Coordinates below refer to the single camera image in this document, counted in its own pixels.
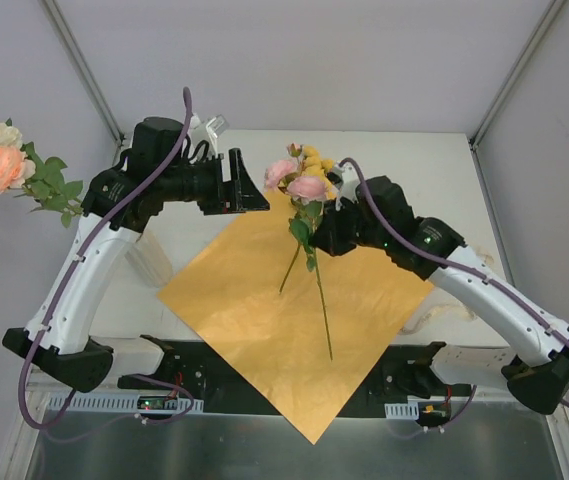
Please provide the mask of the pink rose stem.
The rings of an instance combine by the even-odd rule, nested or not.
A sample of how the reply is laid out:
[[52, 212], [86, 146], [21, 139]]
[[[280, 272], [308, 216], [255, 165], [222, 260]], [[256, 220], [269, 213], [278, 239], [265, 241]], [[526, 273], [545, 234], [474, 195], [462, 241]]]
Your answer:
[[282, 293], [301, 252], [305, 265], [315, 274], [318, 288], [329, 359], [334, 359], [329, 327], [327, 304], [319, 268], [317, 249], [311, 246], [311, 237], [323, 219], [324, 204], [336, 198], [336, 187], [328, 174], [334, 166], [312, 146], [291, 143], [286, 147], [288, 157], [271, 164], [264, 174], [264, 187], [268, 191], [279, 190], [289, 198], [294, 213], [289, 219], [289, 233], [296, 241], [296, 249], [280, 283]]

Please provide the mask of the orange wrapping paper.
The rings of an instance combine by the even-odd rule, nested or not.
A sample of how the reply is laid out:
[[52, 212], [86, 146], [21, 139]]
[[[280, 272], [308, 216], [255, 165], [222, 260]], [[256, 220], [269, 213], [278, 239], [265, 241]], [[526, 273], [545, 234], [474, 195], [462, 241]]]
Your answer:
[[320, 254], [310, 272], [280, 193], [242, 214], [159, 300], [316, 442], [418, 309], [431, 285], [379, 250]]

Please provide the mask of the cream printed ribbon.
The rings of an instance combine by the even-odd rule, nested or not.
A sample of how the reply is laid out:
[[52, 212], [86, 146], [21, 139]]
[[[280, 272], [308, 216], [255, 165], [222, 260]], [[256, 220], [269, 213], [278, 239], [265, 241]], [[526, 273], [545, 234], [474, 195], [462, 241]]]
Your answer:
[[399, 335], [415, 335], [444, 316], [451, 316], [454, 320], [466, 323], [478, 319], [478, 315], [460, 300], [441, 288], [434, 287], [416, 312], [399, 330]]

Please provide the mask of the peach and yellow flower stem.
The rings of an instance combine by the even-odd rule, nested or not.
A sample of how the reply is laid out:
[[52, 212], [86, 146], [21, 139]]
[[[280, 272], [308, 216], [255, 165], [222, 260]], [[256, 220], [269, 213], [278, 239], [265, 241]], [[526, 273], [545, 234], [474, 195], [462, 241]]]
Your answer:
[[56, 212], [62, 225], [69, 227], [74, 218], [83, 214], [83, 182], [67, 181], [66, 168], [57, 156], [41, 159], [32, 142], [23, 140], [21, 150], [0, 147], [0, 194], [14, 191], [18, 198], [31, 198], [36, 203], [35, 212]]

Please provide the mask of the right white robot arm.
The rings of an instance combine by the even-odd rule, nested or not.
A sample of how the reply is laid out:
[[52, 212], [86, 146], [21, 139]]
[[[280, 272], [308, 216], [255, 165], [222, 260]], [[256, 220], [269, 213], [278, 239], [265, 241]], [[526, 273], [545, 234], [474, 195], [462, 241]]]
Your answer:
[[328, 178], [338, 196], [326, 203], [313, 246], [331, 256], [357, 247], [381, 250], [399, 268], [452, 295], [507, 343], [434, 343], [432, 357], [414, 369], [405, 390], [425, 398], [448, 384], [477, 385], [552, 414], [569, 389], [569, 324], [495, 275], [445, 222], [415, 216], [402, 188], [387, 177], [360, 181], [335, 169]]

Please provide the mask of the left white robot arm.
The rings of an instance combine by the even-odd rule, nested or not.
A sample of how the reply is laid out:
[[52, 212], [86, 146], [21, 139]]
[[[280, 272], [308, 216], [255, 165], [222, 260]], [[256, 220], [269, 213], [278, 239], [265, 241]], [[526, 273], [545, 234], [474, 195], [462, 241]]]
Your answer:
[[120, 261], [167, 202], [194, 202], [205, 215], [267, 211], [240, 149], [219, 153], [223, 116], [193, 118], [180, 149], [182, 123], [147, 117], [135, 127], [118, 163], [90, 182], [71, 251], [41, 309], [23, 328], [11, 328], [5, 348], [82, 393], [107, 377], [140, 374], [152, 388], [175, 377], [173, 349], [149, 335], [92, 337], [98, 306]]

